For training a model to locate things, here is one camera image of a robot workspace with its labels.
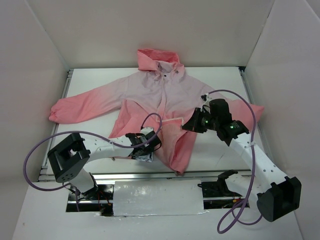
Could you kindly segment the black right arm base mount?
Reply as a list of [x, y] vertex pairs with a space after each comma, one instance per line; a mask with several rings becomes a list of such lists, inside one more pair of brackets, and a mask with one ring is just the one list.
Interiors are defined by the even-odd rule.
[[238, 171], [236, 170], [228, 170], [219, 174], [216, 181], [204, 181], [197, 186], [202, 189], [204, 198], [241, 197], [240, 194], [230, 191], [226, 184], [226, 179], [237, 173]]

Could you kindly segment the pink hooded zip jacket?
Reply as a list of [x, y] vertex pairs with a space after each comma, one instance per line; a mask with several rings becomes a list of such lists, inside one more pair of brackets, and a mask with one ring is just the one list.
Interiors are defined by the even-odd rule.
[[93, 132], [108, 139], [138, 133], [141, 126], [158, 131], [162, 146], [153, 162], [106, 158], [86, 165], [95, 173], [168, 173], [245, 170], [247, 165], [214, 131], [204, 134], [185, 131], [182, 126], [196, 107], [203, 105], [202, 95], [226, 99], [234, 120], [251, 130], [253, 119], [261, 117], [262, 106], [246, 105], [240, 73], [230, 68], [226, 80], [235, 84], [234, 94], [214, 92], [221, 75], [200, 69], [188, 75], [175, 52], [139, 49], [138, 67], [75, 69], [68, 90], [50, 110], [49, 119], [60, 131]]

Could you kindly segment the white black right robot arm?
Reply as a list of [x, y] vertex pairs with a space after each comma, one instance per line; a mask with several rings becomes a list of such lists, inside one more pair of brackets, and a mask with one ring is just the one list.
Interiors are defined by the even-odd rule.
[[233, 149], [251, 170], [250, 178], [236, 170], [218, 176], [217, 189], [223, 196], [232, 192], [242, 195], [245, 204], [256, 208], [268, 222], [297, 210], [300, 206], [302, 184], [279, 169], [252, 140], [252, 133], [239, 120], [234, 120], [229, 105], [222, 98], [202, 95], [204, 105], [195, 108], [184, 130], [195, 133], [215, 131], [217, 137]]

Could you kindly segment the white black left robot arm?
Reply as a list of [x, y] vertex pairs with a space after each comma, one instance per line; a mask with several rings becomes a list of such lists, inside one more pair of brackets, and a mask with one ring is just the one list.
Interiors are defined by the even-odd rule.
[[87, 163], [107, 158], [132, 159], [151, 162], [162, 142], [152, 128], [141, 133], [127, 133], [108, 141], [85, 139], [80, 133], [71, 133], [47, 153], [57, 183], [69, 183], [86, 199], [95, 198], [99, 187]]

